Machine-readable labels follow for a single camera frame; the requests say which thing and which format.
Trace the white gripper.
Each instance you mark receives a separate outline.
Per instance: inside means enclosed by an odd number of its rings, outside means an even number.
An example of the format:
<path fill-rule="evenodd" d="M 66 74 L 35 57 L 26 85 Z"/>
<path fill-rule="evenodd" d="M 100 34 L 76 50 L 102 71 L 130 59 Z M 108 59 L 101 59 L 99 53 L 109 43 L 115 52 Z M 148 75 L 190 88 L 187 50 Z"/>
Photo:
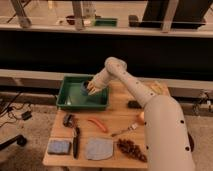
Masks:
<path fill-rule="evenodd" d="M 110 81 L 110 74 L 106 70 L 97 73 L 87 86 L 88 94 L 93 95 L 104 89 Z"/>

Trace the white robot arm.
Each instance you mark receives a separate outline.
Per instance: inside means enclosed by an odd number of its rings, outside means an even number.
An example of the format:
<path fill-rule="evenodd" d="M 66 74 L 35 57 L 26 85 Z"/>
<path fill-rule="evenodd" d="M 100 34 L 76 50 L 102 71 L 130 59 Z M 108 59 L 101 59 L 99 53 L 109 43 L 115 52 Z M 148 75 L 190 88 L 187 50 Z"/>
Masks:
<path fill-rule="evenodd" d="M 89 82 L 89 94 L 101 91 L 113 78 L 120 80 L 144 109 L 148 170 L 195 171 L 180 104 L 171 96 L 155 93 L 127 72 L 125 61 L 115 57 L 108 57 Z"/>

